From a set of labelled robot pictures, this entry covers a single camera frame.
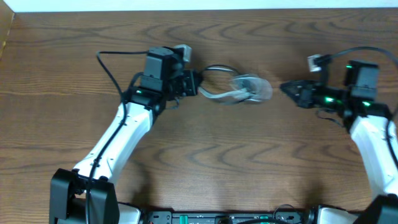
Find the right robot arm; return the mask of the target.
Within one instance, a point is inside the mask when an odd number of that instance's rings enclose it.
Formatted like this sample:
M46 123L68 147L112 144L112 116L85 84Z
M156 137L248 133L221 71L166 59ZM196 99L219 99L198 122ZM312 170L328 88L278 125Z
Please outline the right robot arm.
M359 149L372 202L361 213L330 205L313 207L303 223L397 223L397 138L393 114L387 105L376 103L379 67L351 60L346 66L344 88L327 85L327 67L319 80L293 80L280 85L300 108L319 108L337 113L343 127Z

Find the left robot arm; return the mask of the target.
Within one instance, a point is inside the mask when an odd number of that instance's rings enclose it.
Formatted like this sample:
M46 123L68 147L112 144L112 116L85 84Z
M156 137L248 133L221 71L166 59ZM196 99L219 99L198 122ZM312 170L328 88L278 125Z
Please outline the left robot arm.
M185 69L187 45L151 47L144 70L135 74L109 128L72 170L58 169L50 182L50 223L139 223L141 211L116 196L116 183L134 148L168 101L195 96L201 77Z

